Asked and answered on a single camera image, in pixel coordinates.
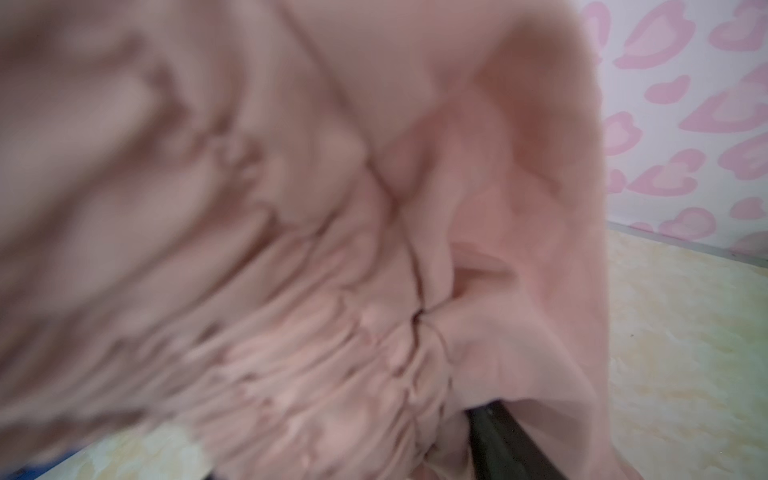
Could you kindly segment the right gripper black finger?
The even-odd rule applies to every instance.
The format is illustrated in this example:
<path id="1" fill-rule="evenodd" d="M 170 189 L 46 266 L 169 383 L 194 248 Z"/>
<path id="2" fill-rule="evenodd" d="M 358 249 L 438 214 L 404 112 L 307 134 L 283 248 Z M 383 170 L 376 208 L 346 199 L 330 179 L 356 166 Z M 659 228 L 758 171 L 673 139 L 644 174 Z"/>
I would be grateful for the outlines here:
<path id="1" fill-rule="evenodd" d="M 475 478 L 565 480 L 500 401 L 466 411 Z"/>

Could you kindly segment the pink garment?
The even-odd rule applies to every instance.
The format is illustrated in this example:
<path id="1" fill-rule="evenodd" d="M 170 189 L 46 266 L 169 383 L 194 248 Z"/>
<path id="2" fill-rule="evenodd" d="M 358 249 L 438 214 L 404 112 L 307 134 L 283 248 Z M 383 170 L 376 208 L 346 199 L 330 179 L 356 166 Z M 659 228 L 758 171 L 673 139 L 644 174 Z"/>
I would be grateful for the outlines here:
<path id="1" fill-rule="evenodd" d="M 176 424 L 227 479 L 472 479 L 610 433 L 568 1 L 5 1 L 1 467 Z"/>

